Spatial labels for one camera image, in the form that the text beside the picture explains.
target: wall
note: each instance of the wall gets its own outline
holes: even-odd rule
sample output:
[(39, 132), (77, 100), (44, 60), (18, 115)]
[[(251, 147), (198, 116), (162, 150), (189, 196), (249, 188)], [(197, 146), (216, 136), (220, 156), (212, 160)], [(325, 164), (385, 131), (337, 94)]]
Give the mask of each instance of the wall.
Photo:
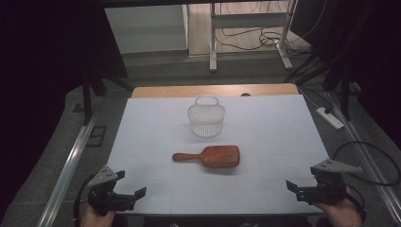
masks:
[(186, 50), (186, 6), (105, 9), (121, 54)]

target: paddle handle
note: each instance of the paddle handle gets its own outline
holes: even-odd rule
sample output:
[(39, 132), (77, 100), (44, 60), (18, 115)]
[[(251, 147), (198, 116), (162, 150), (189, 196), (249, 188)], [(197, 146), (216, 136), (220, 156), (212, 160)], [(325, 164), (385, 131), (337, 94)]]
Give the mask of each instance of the paddle handle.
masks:
[(199, 159), (199, 154), (188, 154), (188, 153), (175, 153), (173, 154), (174, 161), (185, 161), (185, 160), (192, 160), (192, 159)]

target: desk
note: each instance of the desk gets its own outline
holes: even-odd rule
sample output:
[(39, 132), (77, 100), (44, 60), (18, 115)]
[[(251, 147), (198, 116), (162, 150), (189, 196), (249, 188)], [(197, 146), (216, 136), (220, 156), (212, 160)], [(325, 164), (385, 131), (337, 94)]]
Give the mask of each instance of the desk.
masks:
[[(279, 90), (283, 87), (288, 88), (288, 96)], [(254, 96), (236, 96), (244, 92)], [(296, 93), (293, 85), (286, 84), (135, 89), (108, 161), (111, 169), (126, 170), (126, 177), (114, 189), (116, 193), (130, 194), (148, 187), (147, 195), (127, 213), (320, 213), (305, 202), (297, 202), (285, 183), (288, 179), (304, 186), (316, 185), (309, 167), (327, 158), (304, 98)], [(186, 118), (194, 96), (205, 94), (218, 96), (226, 108), (224, 129), (211, 139), (192, 134)], [(198, 162), (171, 160), (174, 152), (196, 153), (206, 146), (224, 144), (240, 148), (241, 161), (235, 169), (207, 169)]]

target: gray floor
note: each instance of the gray floor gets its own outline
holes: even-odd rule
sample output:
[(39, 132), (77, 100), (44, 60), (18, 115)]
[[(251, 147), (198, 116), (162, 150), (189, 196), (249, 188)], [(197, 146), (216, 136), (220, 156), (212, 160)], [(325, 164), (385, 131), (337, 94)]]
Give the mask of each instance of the gray floor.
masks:
[[(291, 57), (292, 63), (300, 65), (305, 57)], [(180, 53), (144, 54), (125, 56), (129, 73), (128, 79), (123, 79), (134, 87), (163, 86), (163, 85), (201, 85), (201, 84), (248, 84), (248, 83), (277, 83), (282, 82), (289, 74), (281, 63), (276, 52), (243, 55), (219, 55), (218, 71), (208, 71), (207, 57), (188, 58)], [(323, 76), (315, 78), (305, 86), (322, 93)], [(113, 140), (118, 130), (119, 122), (124, 112), (125, 103), (131, 92), (104, 80), (108, 93), (102, 98), (96, 126), (107, 127), (101, 146), (87, 146), (82, 153), (78, 168), (74, 173), (61, 208), (53, 226), (73, 226), (72, 204), (83, 180), (93, 172), (101, 169), (108, 160)], [(309, 92), (306, 95), (317, 105), (327, 105), (320, 97)], [(68, 94), (65, 99), (65, 110), (61, 121), (49, 141), (44, 155), (35, 166), (24, 186), (19, 191), (13, 203), (9, 206), (1, 226), (36, 226), (54, 185), (61, 173), (65, 160), (77, 139), (83, 122), (82, 92), (78, 88)], [(315, 113), (315, 106), (308, 102), (311, 115), (316, 123), (323, 143), (329, 155), (336, 148), (349, 141), (346, 131), (335, 131)], [(350, 97), (350, 115), (360, 137), (365, 142), (373, 143), (386, 150), (397, 163), (401, 163), (401, 152), (391, 139), (367, 115), (363, 107), (357, 103), (357, 97)], [(99, 141), (94, 138), (88, 145)], [(382, 155), (372, 154), (383, 173), (392, 179), (395, 175), (392, 166)], [(358, 165), (359, 160), (353, 146), (346, 147), (339, 160), (351, 165)], [(345, 176), (346, 182), (361, 191), (366, 201), (368, 217), (364, 226), (392, 226), (392, 217), (375, 186), (361, 183)], [(393, 188), (400, 195), (400, 185)], [(140, 217), (131, 218), (131, 226), (142, 226)]]

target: aluminum rail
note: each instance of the aluminum rail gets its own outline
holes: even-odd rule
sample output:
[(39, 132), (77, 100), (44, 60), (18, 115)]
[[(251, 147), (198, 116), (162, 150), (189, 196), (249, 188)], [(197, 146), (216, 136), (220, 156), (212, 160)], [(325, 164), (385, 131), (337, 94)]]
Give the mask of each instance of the aluminum rail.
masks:
[(61, 171), (60, 177), (56, 182), (56, 186), (50, 195), (47, 205), (44, 208), (44, 212), (39, 220), (38, 227), (52, 226), (53, 222), (59, 212), (62, 200), (68, 189), (71, 179), (73, 178), (74, 172), (77, 169), (77, 165), (82, 154), (86, 142), (88, 141), (89, 135), (91, 134), (92, 128), (96, 122), (98, 109), (103, 100), (103, 97), (96, 96), (93, 104), (93, 114), (89, 119), (87, 126), (83, 126), (79, 132), (77, 140), (72, 147), (70, 154), (65, 162), (64, 168)]
[[(350, 139), (352, 139), (353, 141), (361, 141), (361, 138), (352, 122), (347, 121), (347, 119), (345, 119), (345, 117), (342, 115), (339, 108), (339, 101), (331, 93), (326, 92), (325, 94), (333, 103), (333, 110), (336, 112), (336, 115), (344, 124), (344, 128), (346, 129)], [(363, 144), (357, 144), (355, 146), (357, 147), (357, 156), (362, 162), (364, 169), (369, 174), (371, 179), (376, 182), (385, 183), (386, 179), (384, 178), (379, 167), (375, 163), (375, 160), (369, 153), (367, 147)], [(394, 193), (394, 190), (391, 187), (381, 185), (377, 185), (376, 189), (382, 200), (386, 204), (394, 222), (397, 224), (397, 226), (401, 226), (401, 203), (397, 195)]]

